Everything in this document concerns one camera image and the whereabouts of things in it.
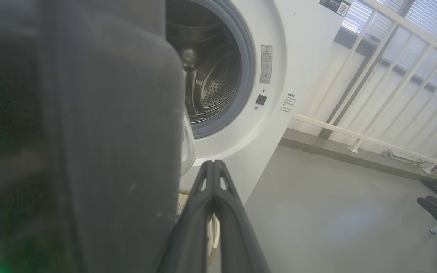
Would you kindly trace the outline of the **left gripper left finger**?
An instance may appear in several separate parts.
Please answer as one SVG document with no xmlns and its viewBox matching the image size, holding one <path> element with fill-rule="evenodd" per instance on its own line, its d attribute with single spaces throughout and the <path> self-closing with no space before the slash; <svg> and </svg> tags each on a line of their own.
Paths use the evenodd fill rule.
<svg viewBox="0 0 437 273">
<path fill-rule="evenodd" d="M 207 220 L 213 195 L 213 161 L 199 169 L 182 214 L 165 245 L 158 273 L 205 273 Z"/>
</svg>

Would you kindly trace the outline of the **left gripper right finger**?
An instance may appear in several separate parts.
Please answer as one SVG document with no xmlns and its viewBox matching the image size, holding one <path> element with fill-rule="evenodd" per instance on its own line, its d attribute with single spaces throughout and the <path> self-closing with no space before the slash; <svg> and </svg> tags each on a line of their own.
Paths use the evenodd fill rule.
<svg viewBox="0 0 437 273">
<path fill-rule="evenodd" d="M 221 228 L 222 273 L 270 273 L 225 162 L 214 161 L 214 180 L 214 200 Z"/>
</svg>

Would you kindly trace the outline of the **dark round washer door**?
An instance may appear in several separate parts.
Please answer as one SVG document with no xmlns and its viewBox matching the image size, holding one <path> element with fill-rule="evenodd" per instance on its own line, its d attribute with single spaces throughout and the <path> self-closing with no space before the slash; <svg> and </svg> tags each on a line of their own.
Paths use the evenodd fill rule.
<svg viewBox="0 0 437 273">
<path fill-rule="evenodd" d="M 0 0 L 0 273 L 157 273 L 184 80 L 165 0 Z"/>
</svg>

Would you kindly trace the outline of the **white front-load washing machine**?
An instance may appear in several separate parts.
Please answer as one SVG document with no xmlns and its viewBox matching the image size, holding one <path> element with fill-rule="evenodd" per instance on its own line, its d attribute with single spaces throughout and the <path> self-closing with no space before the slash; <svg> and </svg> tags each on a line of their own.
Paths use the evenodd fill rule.
<svg viewBox="0 0 437 273">
<path fill-rule="evenodd" d="M 256 73 L 252 92 L 244 109 L 229 126 L 202 139 L 194 137 L 184 102 L 190 125 L 187 135 L 195 140 L 195 161 L 185 166 L 180 192 L 191 191 L 203 162 L 222 160 L 242 202 L 246 202 L 293 114 L 319 77 L 344 17 L 322 6 L 319 0 L 232 2 L 244 14 L 253 35 Z M 260 83 L 261 45 L 273 47 L 270 84 Z M 293 111 L 284 113 L 280 111 L 280 103 L 288 92 L 296 95 L 296 104 Z M 256 104 L 260 94 L 267 97 L 264 105 Z"/>
</svg>

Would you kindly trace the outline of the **printed text label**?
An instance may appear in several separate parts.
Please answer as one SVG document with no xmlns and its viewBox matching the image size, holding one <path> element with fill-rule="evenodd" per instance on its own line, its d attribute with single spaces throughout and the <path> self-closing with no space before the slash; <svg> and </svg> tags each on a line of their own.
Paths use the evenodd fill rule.
<svg viewBox="0 0 437 273">
<path fill-rule="evenodd" d="M 284 113 L 290 113 L 295 109 L 295 104 L 296 104 L 296 95 L 288 92 L 281 100 L 280 111 Z"/>
</svg>

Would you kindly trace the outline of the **perforated steel drum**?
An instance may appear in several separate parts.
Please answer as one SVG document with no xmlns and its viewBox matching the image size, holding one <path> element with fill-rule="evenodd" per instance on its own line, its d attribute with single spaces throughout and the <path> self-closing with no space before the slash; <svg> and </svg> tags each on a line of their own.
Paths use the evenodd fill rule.
<svg viewBox="0 0 437 273">
<path fill-rule="evenodd" d="M 165 0 L 167 40 L 185 74 L 184 102 L 190 122 L 222 112 L 241 79 L 241 54 L 223 20 L 191 0 Z"/>
</svg>

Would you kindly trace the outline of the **white metal railing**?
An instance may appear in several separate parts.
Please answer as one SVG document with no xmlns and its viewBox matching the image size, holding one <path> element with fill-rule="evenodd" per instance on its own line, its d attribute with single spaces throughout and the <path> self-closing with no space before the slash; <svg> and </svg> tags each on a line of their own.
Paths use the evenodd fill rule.
<svg viewBox="0 0 437 273">
<path fill-rule="evenodd" d="M 360 1 L 373 12 L 358 35 L 340 27 L 319 81 L 289 128 L 341 143 L 351 152 L 393 153 L 426 173 L 437 171 L 437 88 L 426 88 L 437 64 L 422 83 L 414 80 L 437 40 L 405 18 L 414 0 L 406 2 L 401 15 L 376 0 Z M 392 24 L 374 45 L 364 34 L 377 14 Z M 382 55 L 399 27 L 410 35 L 386 67 Z M 413 37 L 426 45 L 403 75 L 396 73 L 394 66 Z"/>
</svg>

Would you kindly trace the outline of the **grey warning sticker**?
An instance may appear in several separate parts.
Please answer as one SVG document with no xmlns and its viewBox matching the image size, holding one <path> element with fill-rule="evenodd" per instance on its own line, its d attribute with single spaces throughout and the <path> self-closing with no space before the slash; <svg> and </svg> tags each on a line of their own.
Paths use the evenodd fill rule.
<svg viewBox="0 0 437 273">
<path fill-rule="evenodd" d="M 270 84 L 272 77 L 273 47 L 261 45 L 260 83 Z"/>
</svg>

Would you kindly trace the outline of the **white window blinds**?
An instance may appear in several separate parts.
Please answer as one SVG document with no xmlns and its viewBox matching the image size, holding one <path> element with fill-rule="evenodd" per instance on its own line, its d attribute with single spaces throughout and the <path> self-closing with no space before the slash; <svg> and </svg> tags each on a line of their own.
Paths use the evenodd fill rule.
<svg viewBox="0 0 437 273">
<path fill-rule="evenodd" d="M 401 10 L 404 8 L 408 0 L 376 1 L 401 15 Z M 358 35 L 362 31 L 363 26 L 366 24 L 366 21 L 369 19 L 372 12 L 373 10 L 367 7 L 363 2 L 360 0 L 354 0 L 342 22 L 341 29 L 347 29 Z M 437 40 L 437 0 L 414 0 L 405 18 L 430 33 Z M 372 20 L 369 29 L 364 34 L 364 37 L 377 46 L 381 39 L 384 38 L 391 24 L 392 21 L 381 14 L 377 14 Z M 410 33 L 402 27 L 399 27 L 399 29 L 395 31 L 394 37 L 382 54 L 382 65 L 386 67 L 390 65 L 390 63 L 399 55 L 401 47 L 406 42 L 409 35 Z M 413 37 L 409 42 L 407 49 L 396 62 L 393 70 L 396 73 L 403 75 L 407 69 L 413 65 L 415 59 L 425 45 L 426 43 L 420 40 L 420 38 Z M 437 64 L 437 49 L 433 49 L 428 53 L 428 56 L 415 73 L 414 80 L 418 80 L 419 84 L 422 83 L 428 74 L 435 68 L 435 64 Z M 427 83 L 426 88 L 435 91 L 437 88 L 437 72 Z"/>
</svg>

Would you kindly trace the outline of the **dark QR code sticker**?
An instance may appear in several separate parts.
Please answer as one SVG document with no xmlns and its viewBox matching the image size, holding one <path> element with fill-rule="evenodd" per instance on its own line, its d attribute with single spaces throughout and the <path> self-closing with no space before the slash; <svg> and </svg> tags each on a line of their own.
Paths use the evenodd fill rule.
<svg viewBox="0 0 437 273">
<path fill-rule="evenodd" d="M 319 0 L 319 3 L 342 17 L 347 15 L 351 6 L 346 0 Z"/>
</svg>

